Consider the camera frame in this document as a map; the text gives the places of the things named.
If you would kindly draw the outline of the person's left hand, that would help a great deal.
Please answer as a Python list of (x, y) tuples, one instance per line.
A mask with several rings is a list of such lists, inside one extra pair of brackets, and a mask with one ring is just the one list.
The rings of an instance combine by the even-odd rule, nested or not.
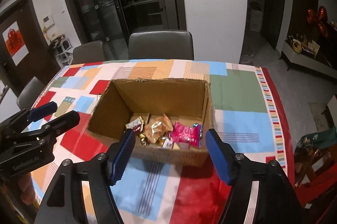
[(35, 201), (34, 185), (31, 178), (31, 173), (20, 176), (18, 186), (21, 190), (21, 200), (26, 205), (31, 205)]

